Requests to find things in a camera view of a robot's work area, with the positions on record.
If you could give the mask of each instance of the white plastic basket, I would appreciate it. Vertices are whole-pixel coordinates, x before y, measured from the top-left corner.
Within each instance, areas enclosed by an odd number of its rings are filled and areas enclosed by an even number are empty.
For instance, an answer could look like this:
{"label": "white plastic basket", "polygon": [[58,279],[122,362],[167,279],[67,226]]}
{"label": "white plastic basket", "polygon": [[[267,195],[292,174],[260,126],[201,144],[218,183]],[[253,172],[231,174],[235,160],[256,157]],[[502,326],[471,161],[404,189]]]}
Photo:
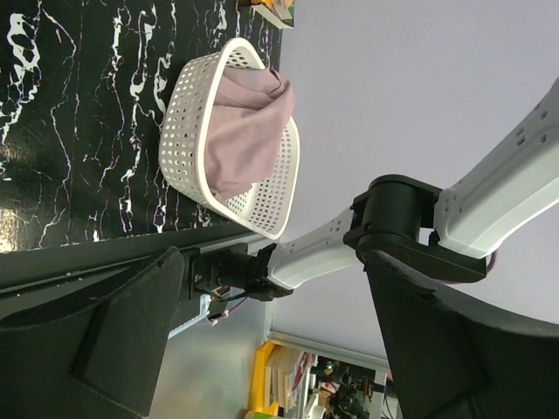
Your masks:
{"label": "white plastic basket", "polygon": [[242,38],[221,52],[191,60],[181,71],[171,96],[159,145],[159,163],[170,186],[218,214],[272,240],[286,228],[299,171],[299,133],[293,118],[283,132],[272,176],[230,199],[228,207],[210,192],[204,150],[211,109],[226,66],[265,68],[252,45]]}

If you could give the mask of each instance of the cable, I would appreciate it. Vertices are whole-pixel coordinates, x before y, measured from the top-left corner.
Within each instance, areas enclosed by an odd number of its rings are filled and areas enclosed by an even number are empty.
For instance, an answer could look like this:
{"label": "cable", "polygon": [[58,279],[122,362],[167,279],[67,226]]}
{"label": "cable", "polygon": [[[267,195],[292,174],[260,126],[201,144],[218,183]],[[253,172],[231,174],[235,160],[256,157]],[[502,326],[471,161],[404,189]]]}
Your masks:
{"label": "cable", "polygon": [[246,292],[241,292],[240,294],[233,295],[232,297],[228,297],[226,299],[219,298],[219,301],[222,303],[229,303],[230,301],[236,301],[238,299],[246,299],[248,298],[248,294]]}
{"label": "cable", "polygon": [[390,406],[388,404],[388,399],[386,397],[384,397],[384,403],[383,403],[383,408],[381,410],[381,414],[384,415],[384,406],[386,406],[386,410],[388,411],[388,417],[389,419],[394,419],[394,416],[392,415],[392,412],[390,412]]}
{"label": "cable", "polygon": [[211,323],[212,326],[215,326],[221,319],[227,319],[231,315],[231,313],[233,313],[235,310],[237,310],[239,307],[241,307],[247,300],[248,300],[248,297],[244,297],[234,307],[232,307],[229,310],[225,310],[219,317],[216,317],[214,319],[209,319],[209,318],[206,317],[206,319]]}

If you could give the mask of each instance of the pink towel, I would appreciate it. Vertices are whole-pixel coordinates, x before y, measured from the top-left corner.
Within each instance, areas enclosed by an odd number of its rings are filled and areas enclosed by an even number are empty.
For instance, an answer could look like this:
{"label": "pink towel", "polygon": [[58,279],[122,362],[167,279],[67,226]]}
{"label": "pink towel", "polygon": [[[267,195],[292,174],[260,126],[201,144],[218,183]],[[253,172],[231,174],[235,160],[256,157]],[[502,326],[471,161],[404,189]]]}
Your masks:
{"label": "pink towel", "polygon": [[208,185],[221,203],[272,175],[294,105],[291,84],[274,70],[225,68],[204,156]]}

